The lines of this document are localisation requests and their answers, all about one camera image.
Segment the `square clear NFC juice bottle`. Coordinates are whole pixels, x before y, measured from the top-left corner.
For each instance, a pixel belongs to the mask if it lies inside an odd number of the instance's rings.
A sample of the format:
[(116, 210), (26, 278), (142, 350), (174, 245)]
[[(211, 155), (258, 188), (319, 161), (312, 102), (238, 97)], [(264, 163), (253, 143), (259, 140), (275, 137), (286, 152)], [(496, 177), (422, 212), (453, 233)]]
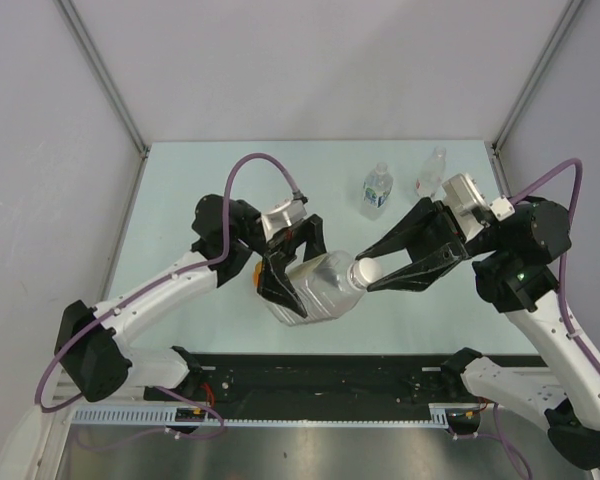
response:
[(349, 253), (333, 251), (288, 272), (306, 308), (305, 318), (267, 300), (264, 305), (280, 323), (289, 327), (338, 319), (351, 311), (366, 293), (367, 286), (354, 278), (355, 262)]

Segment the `clear red-label water bottle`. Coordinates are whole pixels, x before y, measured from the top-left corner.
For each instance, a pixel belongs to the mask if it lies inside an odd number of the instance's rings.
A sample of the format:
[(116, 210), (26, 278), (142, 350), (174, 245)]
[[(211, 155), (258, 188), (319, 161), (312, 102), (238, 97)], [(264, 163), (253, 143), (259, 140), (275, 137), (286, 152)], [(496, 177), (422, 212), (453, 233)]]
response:
[(444, 147), (435, 147), (431, 155), (422, 164), (415, 183), (416, 195), (420, 198), (433, 198), (440, 188), (446, 170)]

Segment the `clear blue-label Pocari bottle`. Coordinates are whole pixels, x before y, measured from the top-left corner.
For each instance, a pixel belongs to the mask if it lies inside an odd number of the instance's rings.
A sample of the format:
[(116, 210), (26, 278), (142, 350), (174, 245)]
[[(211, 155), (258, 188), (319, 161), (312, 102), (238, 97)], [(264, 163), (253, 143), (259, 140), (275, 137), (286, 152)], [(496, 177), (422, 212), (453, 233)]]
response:
[(361, 213), (370, 220), (378, 219), (386, 209), (386, 203), (392, 192), (394, 178), (389, 167), (379, 162), (366, 175), (361, 194)]

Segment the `white NFC bottle cap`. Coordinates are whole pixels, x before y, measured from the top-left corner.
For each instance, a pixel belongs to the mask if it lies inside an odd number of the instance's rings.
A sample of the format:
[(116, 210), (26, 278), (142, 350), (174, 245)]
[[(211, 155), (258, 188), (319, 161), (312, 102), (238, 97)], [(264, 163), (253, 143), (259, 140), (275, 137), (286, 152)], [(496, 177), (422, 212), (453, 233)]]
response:
[(362, 258), (353, 265), (353, 275), (358, 282), (369, 286), (383, 277), (383, 270), (376, 260)]

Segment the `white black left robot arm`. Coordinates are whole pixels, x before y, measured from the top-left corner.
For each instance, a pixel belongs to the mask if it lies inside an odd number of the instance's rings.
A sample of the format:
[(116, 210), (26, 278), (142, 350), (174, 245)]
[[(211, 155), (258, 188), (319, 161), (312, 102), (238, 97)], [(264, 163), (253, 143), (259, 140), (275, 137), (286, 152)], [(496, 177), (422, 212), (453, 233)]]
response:
[(307, 317), (287, 272), (298, 248), (312, 260), (326, 253), (323, 220), (304, 198), (262, 213), (244, 200), (203, 197), (192, 229), (198, 239), (170, 268), (136, 289), (94, 307), (78, 300), (65, 308), (55, 353), (81, 396), (99, 402), (122, 387), (162, 387), (194, 397), (200, 366), (182, 347), (135, 349), (134, 340), (170, 310), (238, 276), (250, 257), (261, 258), (256, 292), (265, 301)]

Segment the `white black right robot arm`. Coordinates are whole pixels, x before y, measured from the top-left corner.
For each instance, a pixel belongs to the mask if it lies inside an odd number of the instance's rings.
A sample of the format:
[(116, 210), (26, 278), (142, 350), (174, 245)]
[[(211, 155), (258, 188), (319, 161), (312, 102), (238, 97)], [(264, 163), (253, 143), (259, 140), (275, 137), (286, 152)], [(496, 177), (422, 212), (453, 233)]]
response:
[(443, 393), (511, 410), (543, 430), (569, 463), (593, 470), (600, 469), (600, 354), (548, 267), (570, 248), (569, 233), (568, 210), (545, 199), (514, 206), (505, 197), (468, 205), (425, 198), (360, 255), (404, 250), (411, 259), (373, 282), (371, 292), (421, 292), (471, 261), (479, 297), (524, 334), (558, 384), (537, 383), (463, 348), (442, 365)]

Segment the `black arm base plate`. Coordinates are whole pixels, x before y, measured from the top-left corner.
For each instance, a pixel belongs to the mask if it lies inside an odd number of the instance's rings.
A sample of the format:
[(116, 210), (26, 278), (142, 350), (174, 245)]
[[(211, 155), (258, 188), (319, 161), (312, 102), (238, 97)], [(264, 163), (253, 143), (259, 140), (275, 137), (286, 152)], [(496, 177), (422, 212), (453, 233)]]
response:
[(389, 396), (396, 403), (473, 403), (459, 376), (462, 360), (479, 354), (465, 349), (444, 355), (264, 355), (185, 354), (191, 372), (170, 390), (214, 405), (251, 393)]

